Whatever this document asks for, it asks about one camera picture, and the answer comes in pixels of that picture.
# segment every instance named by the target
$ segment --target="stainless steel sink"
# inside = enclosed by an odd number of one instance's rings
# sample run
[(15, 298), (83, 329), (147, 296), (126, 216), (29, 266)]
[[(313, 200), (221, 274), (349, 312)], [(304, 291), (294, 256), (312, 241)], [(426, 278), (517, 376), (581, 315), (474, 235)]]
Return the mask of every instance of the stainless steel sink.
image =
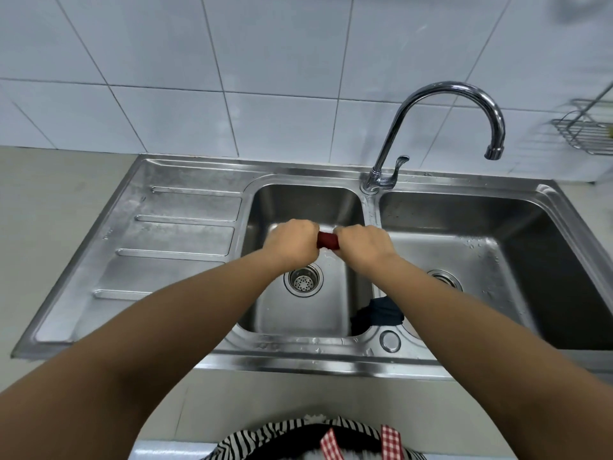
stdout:
[(397, 251), (559, 349), (613, 349), (613, 316), (552, 218), (533, 202), (388, 193)]
[[(241, 255), (262, 248), (268, 231), (292, 218), (310, 219), (329, 232), (335, 226), (364, 225), (360, 199), (347, 189), (265, 186), (254, 196)], [(346, 337), (349, 318), (372, 296), (369, 281), (322, 249), (310, 267), (273, 281), (238, 324), (263, 334)]]
[[(141, 155), (13, 350), (55, 355), (159, 287), (262, 247), (291, 218), (386, 229), (398, 252), (613, 380), (613, 263), (553, 181)], [(198, 367), (450, 379), (410, 323), (351, 335), (382, 292), (322, 250)]]

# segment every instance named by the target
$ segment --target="person's right arm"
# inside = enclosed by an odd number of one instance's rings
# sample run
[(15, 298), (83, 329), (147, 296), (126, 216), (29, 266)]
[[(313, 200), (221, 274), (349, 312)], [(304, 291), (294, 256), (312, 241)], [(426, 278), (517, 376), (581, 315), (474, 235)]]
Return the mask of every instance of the person's right arm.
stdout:
[(337, 254), (394, 300), (518, 458), (613, 457), (613, 388), (527, 328), (402, 259), (382, 229), (335, 232)]

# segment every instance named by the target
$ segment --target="drain strainer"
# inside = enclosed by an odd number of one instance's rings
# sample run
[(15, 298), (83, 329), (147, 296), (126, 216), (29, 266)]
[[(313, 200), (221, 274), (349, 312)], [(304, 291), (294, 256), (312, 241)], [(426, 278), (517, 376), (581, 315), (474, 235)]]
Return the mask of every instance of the drain strainer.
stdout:
[(287, 290), (297, 297), (310, 297), (321, 289), (324, 275), (315, 263), (283, 275)]
[(456, 277), (453, 276), (453, 274), (450, 274), (447, 271), (443, 271), (442, 269), (433, 269), (432, 271), (428, 271), (428, 274), (433, 278), (444, 282), (448, 286), (451, 286), (454, 289), (458, 289), (460, 292), (462, 292), (462, 286), (460, 285), (460, 282), (456, 279)]

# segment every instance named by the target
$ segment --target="faucet spout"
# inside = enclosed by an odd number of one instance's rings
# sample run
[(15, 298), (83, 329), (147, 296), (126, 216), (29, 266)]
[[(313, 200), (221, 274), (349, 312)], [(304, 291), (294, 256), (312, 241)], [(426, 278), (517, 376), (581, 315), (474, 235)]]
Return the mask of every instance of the faucet spout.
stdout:
[(398, 160), (396, 161), (396, 169), (394, 170), (394, 174), (389, 178), (382, 179), (381, 170), (383, 168), (383, 163), (385, 163), (385, 160), (387, 158), (387, 154), (389, 153), (389, 150), (394, 143), (396, 134), (398, 134), (398, 131), (400, 130), (402, 121), (404, 120), (407, 112), (413, 107), (413, 105), (427, 97), (438, 94), (454, 94), (459, 95), (461, 97), (465, 97), (473, 101), (479, 108), (483, 110), (483, 112), (486, 114), (487, 118), (490, 121), (490, 127), (492, 129), (492, 140), (490, 142), (490, 145), (487, 147), (485, 158), (489, 160), (500, 159), (504, 151), (505, 130), (502, 111), (500, 110), (496, 102), (483, 90), (473, 85), (455, 81), (437, 82), (434, 84), (426, 85), (425, 87), (422, 87), (419, 90), (413, 92), (402, 103), (400, 108), (398, 108), (396, 116), (394, 116), (394, 121), (392, 121), (392, 125), (387, 132), (385, 142), (381, 147), (381, 152), (379, 152), (379, 156), (377, 157), (377, 161), (375, 162), (373, 168), (370, 170), (368, 178), (360, 186), (362, 192), (364, 192), (366, 195), (373, 195), (377, 193), (379, 189), (391, 190), (394, 188), (394, 185), (396, 185), (396, 180), (398, 178), (398, 170), (404, 162), (409, 160), (408, 157), (403, 156), (398, 158)]

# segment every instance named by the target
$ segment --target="checkered ribbon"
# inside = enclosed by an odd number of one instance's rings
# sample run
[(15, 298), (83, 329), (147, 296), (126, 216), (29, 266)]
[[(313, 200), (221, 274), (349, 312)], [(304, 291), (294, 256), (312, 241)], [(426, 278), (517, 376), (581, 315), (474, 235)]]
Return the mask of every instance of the checkered ribbon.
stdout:
[(393, 427), (381, 425), (381, 457), (383, 460), (403, 460), (400, 433)]
[(337, 437), (334, 435), (332, 428), (321, 438), (319, 445), (326, 460), (343, 460), (343, 454), (341, 454), (341, 449), (338, 447)]

